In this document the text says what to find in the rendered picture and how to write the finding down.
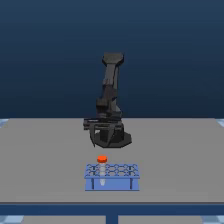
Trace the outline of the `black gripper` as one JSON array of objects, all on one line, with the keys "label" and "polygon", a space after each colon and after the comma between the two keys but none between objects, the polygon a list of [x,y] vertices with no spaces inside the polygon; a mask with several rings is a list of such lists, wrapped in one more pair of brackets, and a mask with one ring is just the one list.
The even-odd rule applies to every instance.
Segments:
[{"label": "black gripper", "polygon": [[[118,121],[116,119],[110,119],[110,118],[85,118],[83,121],[83,128],[85,130],[89,130],[92,126],[94,126],[97,130],[102,129],[109,129],[108,131],[108,141],[107,146],[110,145],[110,142],[112,140],[112,137],[114,135],[115,129],[118,128]],[[90,140],[93,144],[93,146],[96,146],[95,142],[95,129],[90,129]]]}]

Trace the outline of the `clear centrifuge tube orange cap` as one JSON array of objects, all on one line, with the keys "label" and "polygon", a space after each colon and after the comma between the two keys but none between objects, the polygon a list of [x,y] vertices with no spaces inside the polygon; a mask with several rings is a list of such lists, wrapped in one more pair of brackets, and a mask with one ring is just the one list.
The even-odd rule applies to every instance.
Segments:
[{"label": "clear centrifuge tube orange cap", "polygon": [[106,155],[100,155],[97,158],[97,161],[99,163],[99,173],[100,173],[100,184],[102,186],[105,185],[106,180],[104,179],[104,176],[106,175],[106,163],[107,163],[107,156]]}]

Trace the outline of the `blue test tube rack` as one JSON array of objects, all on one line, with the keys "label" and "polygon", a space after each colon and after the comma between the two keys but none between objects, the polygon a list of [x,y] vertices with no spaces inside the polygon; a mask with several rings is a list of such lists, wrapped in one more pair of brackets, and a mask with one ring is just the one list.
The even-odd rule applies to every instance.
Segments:
[{"label": "blue test tube rack", "polygon": [[106,164],[102,186],[99,164],[87,164],[84,179],[86,191],[138,191],[140,173],[137,164]]}]

